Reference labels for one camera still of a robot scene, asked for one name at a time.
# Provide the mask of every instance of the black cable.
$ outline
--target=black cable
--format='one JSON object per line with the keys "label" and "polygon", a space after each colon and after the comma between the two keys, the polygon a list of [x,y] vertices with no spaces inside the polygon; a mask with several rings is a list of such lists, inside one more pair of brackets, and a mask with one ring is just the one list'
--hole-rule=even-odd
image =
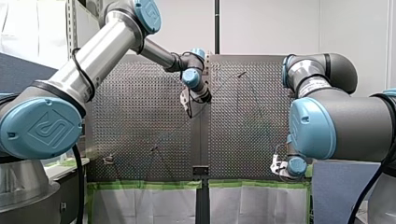
{"label": "black cable", "polygon": [[79,155],[77,145],[73,145],[73,153],[77,164],[78,173],[78,213],[76,224],[82,224],[82,219],[84,217],[84,174],[82,171],[81,156]]}
{"label": "black cable", "polygon": [[356,201],[355,206],[353,207],[352,213],[349,216],[348,224],[353,224],[355,222],[356,214],[358,213],[359,208],[361,207],[361,203],[363,202],[364,198],[366,197],[366,194],[373,187],[376,180],[378,180],[378,178],[381,176],[384,169],[389,165],[390,159],[393,157],[393,155],[396,152],[396,142],[395,141],[396,141],[396,138],[393,140],[393,144],[390,148],[390,151],[389,151],[387,157],[381,162],[381,165],[379,166],[378,170],[376,170],[375,174],[370,179],[370,181],[367,183],[366,187],[364,187],[364,190],[361,192],[361,195],[359,195],[359,198]]}
{"label": "black cable", "polygon": [[88,83],[90,84],[91,95],[90,95],[90,98],[89,98],[88,101],[87,101],[87,102],[89,102],[89,101],[91,101],[91,100],[93,99],[93,97],[95,96],[95,86],[93,85],[93,82],[92,82],[92,80],[90,79],[90,77],[87,75],[87,73],[86,73],[84,70],[82,70],[81,66],[79,65],[79,63],[78,63],[78,61],[77,61],[77,59],[76,59],[76,54],[77,54],[78,51],[79,51],[79,48],[73,49],[73,50],[72,50],[72,60],[73,60],[73,62],[75,63],[76,68],[77,68],[79,74],[82,75],[83,77],[85,77],[85,79],[86,79],[86,80],[88,81]]}

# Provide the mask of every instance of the robotic arm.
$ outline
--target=robotic arm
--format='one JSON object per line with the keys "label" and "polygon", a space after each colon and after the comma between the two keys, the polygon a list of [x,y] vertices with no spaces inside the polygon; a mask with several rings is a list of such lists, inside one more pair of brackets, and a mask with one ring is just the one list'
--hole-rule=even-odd
{"label": "robotic arm", "polygon": [[16,99],[0,104],[0,156],[32,160],[59,156],[81,133],[85,104],[128,49],[182,72],[190,100],[208,103],[211,94],[202,79],[205,52],[170,53],[146,39],[160,30],[161,17],[152,0],[119,1],[107,6],[102,29],[49,80],[37,80]]}
{"label": "robotic arm", "polygon": [[388,196],[396,185],[396,90],[350,97],[357,83],[353,64],[341,55],[288,56],[283,64],[283,85],[296,98],[290,107],[288,136],[288,146],[296,154],[291,156],[293,162],[274,159],[271,168],[276,174],[296,178],[304,175],[303,157],[381,161],[348,223],[354,222],[361,201],[375,182],[369,200],[369,222],[395,223],[396,206]]}

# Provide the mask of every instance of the white fabric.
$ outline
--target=white fabric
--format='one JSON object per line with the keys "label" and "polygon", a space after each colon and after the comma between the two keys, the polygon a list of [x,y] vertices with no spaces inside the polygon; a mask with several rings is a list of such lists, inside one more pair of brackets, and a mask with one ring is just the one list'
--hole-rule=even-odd
{"label": "white fabric", "polygon": [[211,224],[305,224],[307,209],[306,189],[210,190]]}
{"label": "white fabric", "polygon": [[94,193],[95,224],[195,224],[196,189],[107,189]]}

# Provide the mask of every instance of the robot logo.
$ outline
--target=robot logo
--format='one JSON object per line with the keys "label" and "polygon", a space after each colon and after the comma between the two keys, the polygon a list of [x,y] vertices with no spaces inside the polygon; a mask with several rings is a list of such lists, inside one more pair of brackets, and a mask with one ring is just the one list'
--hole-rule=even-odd
{"label": "robot logo", "polygon": [[73,130],[73,123],[56,110],[48,110],[29,129],[28,134],[45,145],[56,148]]}
{"label": "robot logo", "polygon": [[160,18],[160,15],[157,13],[155,5],[151,1],[149,1],[145,5],[145,12],[154,21],[154,23],[156,23]]}

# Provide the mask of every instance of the gray pegboard wall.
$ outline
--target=gray pegboard wall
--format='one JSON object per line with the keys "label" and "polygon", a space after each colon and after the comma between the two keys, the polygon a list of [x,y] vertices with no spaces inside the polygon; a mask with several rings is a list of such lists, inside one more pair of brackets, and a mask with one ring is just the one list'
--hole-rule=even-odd
{"label": "gray pegboard wall", "polygon": [[[178,74],[126,55],[92,102],[89,180],[191,179],[191,126],[179,102],[181,90]],[[114,164],[105,165],[110,154]]]}
{"label": "gray pegboard wall", "polygon": [[[210,56],[210,178],[276,177],[270,165],[276,145],[286,141],[290,107],[281,83],[283,58]],[[279,156],[285,155],[282,148]]]}
{"label": "gray pegboard wall", "polygon": [[[192,164],[205,165],[203,158],[210,178],[275,178],[269,167],[275,146],[286,141],[290,106],[281,85],[282,60],[210,56],[209,115],[189,120],[179,102],[178,73],[125,56],[98,89],[87,119],[89,180],[189,180]],[[208,141],[197,141],[196,126]],[[105,165],[110,154],[114,164]]]}

